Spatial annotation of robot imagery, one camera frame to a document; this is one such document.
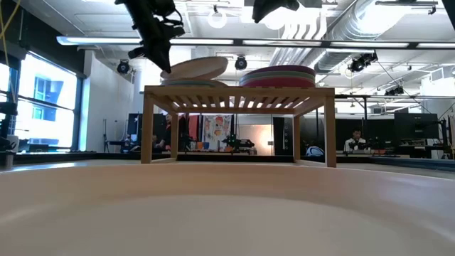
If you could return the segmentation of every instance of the stack of plates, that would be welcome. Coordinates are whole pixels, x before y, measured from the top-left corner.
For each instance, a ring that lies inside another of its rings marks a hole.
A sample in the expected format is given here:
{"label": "stack of plates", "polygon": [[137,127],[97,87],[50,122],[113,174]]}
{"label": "stack of plates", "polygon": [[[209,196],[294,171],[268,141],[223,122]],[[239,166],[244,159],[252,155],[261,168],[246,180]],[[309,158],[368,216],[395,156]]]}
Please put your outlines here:
{"label": "stack of plates", "polygon": [[227,66],[228,60],[224,57],[188,60],[172,66],[170,74],[163,71],[161,85],[226,87],[226,84],[211,79],[223,74]]}
{"label": "stack of plates", "polygon": [[316,73],[308,67],[280,65],[261,68],[244,75],[240,86],[245,87],[315,87]]}

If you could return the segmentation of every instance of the wooden shelf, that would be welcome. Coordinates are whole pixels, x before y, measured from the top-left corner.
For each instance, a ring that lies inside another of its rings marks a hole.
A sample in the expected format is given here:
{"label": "wooden shelf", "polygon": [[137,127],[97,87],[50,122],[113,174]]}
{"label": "wooden shelf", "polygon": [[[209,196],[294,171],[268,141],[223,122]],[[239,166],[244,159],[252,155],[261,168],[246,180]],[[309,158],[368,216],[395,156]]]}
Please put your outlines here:
{"label": "wooden shelf", "polygon": [[[326,165],[336,167],[335,90],[333,88],[246,88],[146,86],[142,127],[141,162],[151,161],[153,106],[156,105],[177,119],[178,113],[243,113],[291,114],[294,130],[300,132],[299,118],[325,106]],[[173,118],[171,157],[177,156],[178,126]],[[300,158],[300,133],[294,132],[294,159]]]}

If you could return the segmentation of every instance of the wooden leg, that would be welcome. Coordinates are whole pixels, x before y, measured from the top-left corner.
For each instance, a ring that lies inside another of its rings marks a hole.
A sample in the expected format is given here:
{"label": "wooden leg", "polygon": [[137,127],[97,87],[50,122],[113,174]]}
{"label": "wooden leg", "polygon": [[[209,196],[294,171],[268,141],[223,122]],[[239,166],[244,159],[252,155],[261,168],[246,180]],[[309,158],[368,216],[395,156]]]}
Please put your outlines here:
{"label": "wooden leg", "polygon": [[144,111],[142,115],[142,144],[141,164],[151,163],[154,134],[154,102],[148,95],[144,95]]}
{"label": "wooden leg", "polygon": [[336,168],[335,141],[335,98],[326,97],[324,102],[324,124],[326,135],[326,165]]}
{"label": "wooden leg", "polygon": [[292,119],[292,137],[294,139],[294,161],[300,160],[300,117]]}
{"label": "wooden leg", "polygon": [[171,121],[171,158],[177,158],[178,154],[178,115],[172,114]]}

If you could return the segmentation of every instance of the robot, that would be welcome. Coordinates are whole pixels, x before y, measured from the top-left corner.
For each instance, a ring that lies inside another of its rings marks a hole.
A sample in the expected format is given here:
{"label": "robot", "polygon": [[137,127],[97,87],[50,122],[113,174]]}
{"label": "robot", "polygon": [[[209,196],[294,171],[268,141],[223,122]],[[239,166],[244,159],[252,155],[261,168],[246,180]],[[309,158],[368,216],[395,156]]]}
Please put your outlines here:
{"label": "robot", "polygon": [[[141,47],[130,51],[129,57],[146,57],[160,69],[170,73],[170,40],[185,34],[182,16],[173,0],[116,0],[115,4],[126,6],[134,22],[132,28],[138,31],[142,39]],[[297,0],[255,0],[252,18],[255,23],[259,23],[267,14],[279,7],[296,11],[299,5]],[[167,18],[174,12],[180,16],[180,21]]]}

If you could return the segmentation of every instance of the poster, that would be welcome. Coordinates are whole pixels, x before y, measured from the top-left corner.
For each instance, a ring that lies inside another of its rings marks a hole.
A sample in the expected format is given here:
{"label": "poster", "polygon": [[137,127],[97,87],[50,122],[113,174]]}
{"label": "poster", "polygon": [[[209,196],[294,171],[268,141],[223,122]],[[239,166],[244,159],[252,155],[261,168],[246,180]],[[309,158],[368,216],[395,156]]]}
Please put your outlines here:
{"label": "poster", "polygon": [[226,143],[222,143],[222,141],[230,136],[231,121],[232,115],[204,116],[203,142],[209,143],[209,150],[217,151],[218,141],[220,142],[220,150],[224,150]]}

